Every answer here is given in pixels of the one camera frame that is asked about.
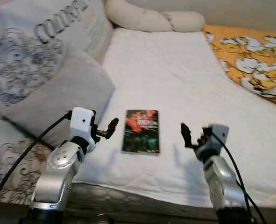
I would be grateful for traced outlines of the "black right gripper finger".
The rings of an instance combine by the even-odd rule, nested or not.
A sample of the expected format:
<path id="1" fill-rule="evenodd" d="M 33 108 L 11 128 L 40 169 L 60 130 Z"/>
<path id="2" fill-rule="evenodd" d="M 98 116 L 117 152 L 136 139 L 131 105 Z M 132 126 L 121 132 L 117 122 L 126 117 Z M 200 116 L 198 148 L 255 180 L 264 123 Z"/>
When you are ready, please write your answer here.
<path id="1" fill-rule="evenodd" d="M 181 122 L 180 129 L 181 129 L 181 137 L 184 140 L 184 147 L 193 149 L 194 146 L 191 142 L 191 130 L 187 125 L 185 125 L 184 122 Z"/>

